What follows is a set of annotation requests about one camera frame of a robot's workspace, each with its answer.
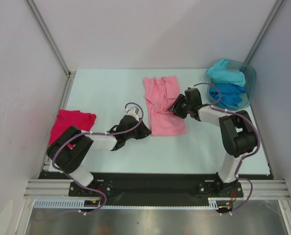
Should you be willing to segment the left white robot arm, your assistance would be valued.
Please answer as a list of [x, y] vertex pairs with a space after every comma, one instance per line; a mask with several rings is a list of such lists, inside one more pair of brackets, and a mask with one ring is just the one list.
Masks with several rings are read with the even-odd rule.
[[151, 133], [143, 121], [132, 115], [125, 115], [118, 125], [106, 133], [89, 133], [71, 126], [48, 147], [46, 155], [52, 160], [55, 168], [77, 181], [80, 191], [90, 196], [96, 192], [97, 184], [94, 176], [83, 164], [88, 151], [117, 151], [124, 147], [126, 141], [141, 140]]

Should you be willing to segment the pink t shirt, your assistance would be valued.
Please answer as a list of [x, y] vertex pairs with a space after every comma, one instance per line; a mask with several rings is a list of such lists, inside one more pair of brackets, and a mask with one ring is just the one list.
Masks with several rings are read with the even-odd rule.
[[167, 137], [186, 134], [184, 120], [168, 110], [180, 94], [177, 77], [146, 77], [143, 86], [152, 135]]

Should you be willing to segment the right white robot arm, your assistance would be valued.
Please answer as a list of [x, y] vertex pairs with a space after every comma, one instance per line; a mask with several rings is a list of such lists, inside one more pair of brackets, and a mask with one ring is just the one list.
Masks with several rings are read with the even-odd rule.
[[189, 88], [180, 94], [168, 111], [182, 119], [190, 116], [199, 122], [219, 127], [226, 154], [209, 193], [227, 196], [238, 183], [243, 160], [255, 155], [261, 144], [259, 133], [247, 111], [231, 112], [203, 104], [196, 88]]

